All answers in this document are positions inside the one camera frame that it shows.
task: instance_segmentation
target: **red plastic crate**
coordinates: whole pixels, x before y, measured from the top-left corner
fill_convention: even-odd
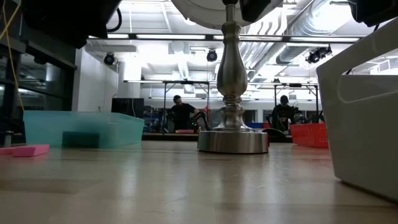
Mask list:
[[[269,125],[269,123],[263,123],[262,128],[267,129],[267,128],[271,128],[271,126]]]
[[[325,124],[290,125],[293,143],[299,146],[329,148]]]

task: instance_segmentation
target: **pink sponge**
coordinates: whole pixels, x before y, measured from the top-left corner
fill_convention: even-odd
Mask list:
[[[32,157],[48,153],[49,149],[49,145],[21,146],[15,147],[12,151],[12,155],[14,157]]]
[[[15,149],[15,147],[0,148],[0,156],[12,155],[12,152],[13,152],[14,149]]]

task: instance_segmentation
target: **man in black shirt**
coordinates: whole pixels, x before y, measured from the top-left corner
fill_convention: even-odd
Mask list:
[[[182,103],[181,96],[175,95],[173,101],[175,103],[172,107],[175,113],[174,130],[188,129],[190,113],[196,114],[199,111],[188,103]]]
[[[283,95],[278,104],[272,111],[272,128],[280,131],[289,130],[289,119],[294,124],[294,107],[289,106],[289,99]]]

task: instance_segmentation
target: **teal plastic bin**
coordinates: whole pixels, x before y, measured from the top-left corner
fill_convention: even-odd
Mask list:
[[[144,120],[120,113],[25,111],[27,144],[119,148],[141,143]]]

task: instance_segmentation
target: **white column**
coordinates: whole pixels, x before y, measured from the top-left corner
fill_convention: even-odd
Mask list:
[[[257,123],[263,123],[264,119],[262,117],[262,109],[257,110]]]

